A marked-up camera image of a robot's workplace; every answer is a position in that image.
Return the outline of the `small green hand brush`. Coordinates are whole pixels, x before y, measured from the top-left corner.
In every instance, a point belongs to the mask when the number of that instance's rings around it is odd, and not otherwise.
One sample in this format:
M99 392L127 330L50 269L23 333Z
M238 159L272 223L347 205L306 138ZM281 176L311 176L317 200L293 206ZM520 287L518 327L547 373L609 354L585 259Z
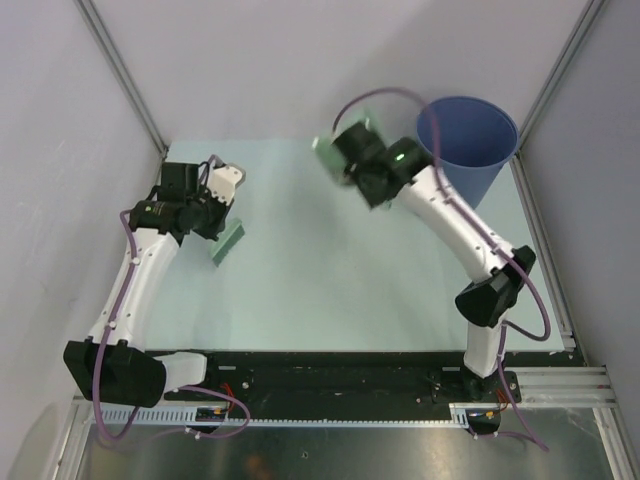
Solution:
M219 267L231 250L244 237L245 229L239 218L232 219L214 241L210 248L211 260L215 267Z

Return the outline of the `green plastic dustpan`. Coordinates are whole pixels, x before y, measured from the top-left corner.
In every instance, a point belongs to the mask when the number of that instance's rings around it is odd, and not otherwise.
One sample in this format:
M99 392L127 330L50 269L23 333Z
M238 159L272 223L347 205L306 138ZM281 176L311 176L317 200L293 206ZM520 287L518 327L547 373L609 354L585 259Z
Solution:
M343 173L343 167L345 166L344 158L338 152L337 148L332 145L333 140L339 134L341 134L345 129L347 129L357 121L364 121L366 127L369 130L375 131L381 137L384 144L386 145L386 142L384 141L383 137L379 132L378 122L372 118L369 111L364 110L362 113L359 113L352 119L349 119L345 126L339 127L336 133L329 132L329 133L317 136L312 142L312 150L314 151L317 159L319 160L320 165L323 167L324 171L327 173L327 175L335 185L343 189L357 190L358 193L360 194L357 187L354 186L346 178L345 174ZM393 198L390 201L387 201L376 208L379 208L379 207L388 208L392 200Z

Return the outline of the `blue plastic waste bin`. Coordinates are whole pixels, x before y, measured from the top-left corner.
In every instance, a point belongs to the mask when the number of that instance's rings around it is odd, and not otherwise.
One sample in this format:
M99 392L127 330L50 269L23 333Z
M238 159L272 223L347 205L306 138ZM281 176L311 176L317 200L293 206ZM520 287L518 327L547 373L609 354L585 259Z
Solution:
M417 116L416 134L429 152L440 143L444 173L472 208L479 206L520 143L516 123L502 108L471 96L430 103Z

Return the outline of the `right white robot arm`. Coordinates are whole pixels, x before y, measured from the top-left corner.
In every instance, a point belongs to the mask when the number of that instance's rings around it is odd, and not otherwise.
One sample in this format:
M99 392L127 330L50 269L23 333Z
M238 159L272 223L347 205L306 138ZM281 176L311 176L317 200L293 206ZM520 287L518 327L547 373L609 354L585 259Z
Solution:
M332 174L337 182L357 188L374 209L397 201L422 220L449 247L470 284L455 305L468 322L461 376L463 393L484 401L497 389L499 325L513 307L524 281L501 258L509 244L490 229L445 180L432 155L415 140L403 137L387 146L379 134L358 121L330 137L338 155Z

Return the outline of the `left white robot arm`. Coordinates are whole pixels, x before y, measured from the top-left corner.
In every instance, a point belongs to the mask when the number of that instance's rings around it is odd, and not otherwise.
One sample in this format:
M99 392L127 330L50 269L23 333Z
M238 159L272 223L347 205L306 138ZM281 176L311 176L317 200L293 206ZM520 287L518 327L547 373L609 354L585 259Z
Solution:
M151 408L184 386L214 397L220 374L198 353L154 357L146 351L150 311L184 238L217 242L244 171L211 157L166 162L150 194L121 215L127 247L116 281L87 337L67 343L63 360L83 397L94 403Z

